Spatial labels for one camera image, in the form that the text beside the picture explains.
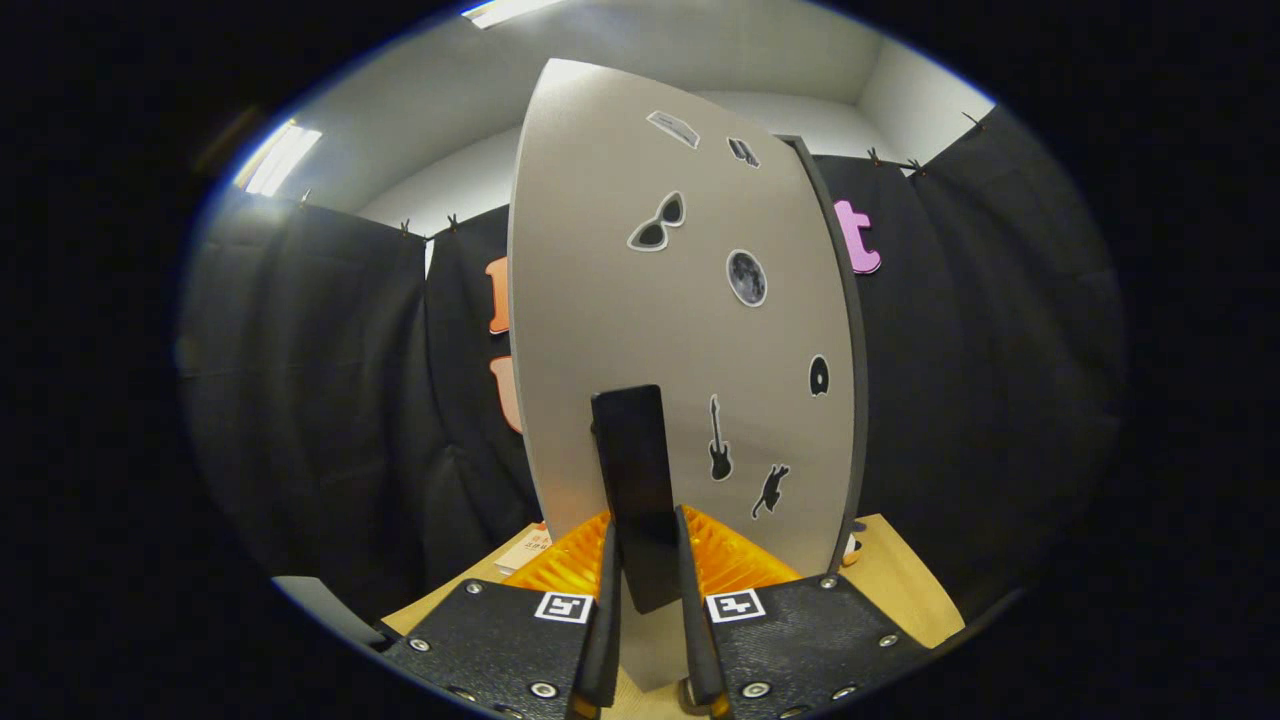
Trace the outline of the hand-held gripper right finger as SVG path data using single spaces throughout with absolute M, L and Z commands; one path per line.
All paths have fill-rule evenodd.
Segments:
M 675 528 L 689 694 L 713 719 L 833 719 L 933 661 L 847 578 L 801 577 L 690 506 Z

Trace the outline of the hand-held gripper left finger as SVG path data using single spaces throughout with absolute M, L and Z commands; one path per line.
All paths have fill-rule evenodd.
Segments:
M 620 542 L 603 511 L 502 582 L 466 578 L 381 657 L 486 719 L 598 719 L 620 670 Z

